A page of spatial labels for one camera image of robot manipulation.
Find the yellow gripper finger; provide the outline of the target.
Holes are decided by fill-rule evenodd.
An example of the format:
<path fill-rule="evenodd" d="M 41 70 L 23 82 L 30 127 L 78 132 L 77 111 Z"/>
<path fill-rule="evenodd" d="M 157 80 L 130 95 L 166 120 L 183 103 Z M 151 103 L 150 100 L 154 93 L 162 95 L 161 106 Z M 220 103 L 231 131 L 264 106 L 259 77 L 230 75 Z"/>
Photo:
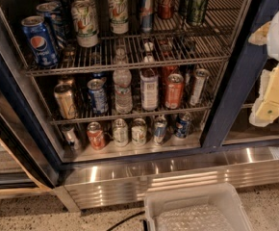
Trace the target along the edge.
<path fill-rule="evenodd" d="M 249 122 L 266 127 L 279 117 L 279 64 L 271 71 L 263 70 L 260 78 L 259 97 L 256 99 Z"/>
<path fill-rule="evenodd" d="M 248 39 L 248 42 L 254 45 L 262 46 L 267 44 L 267 34 L 270 27 L 270 21 L 258 28 Z"/>

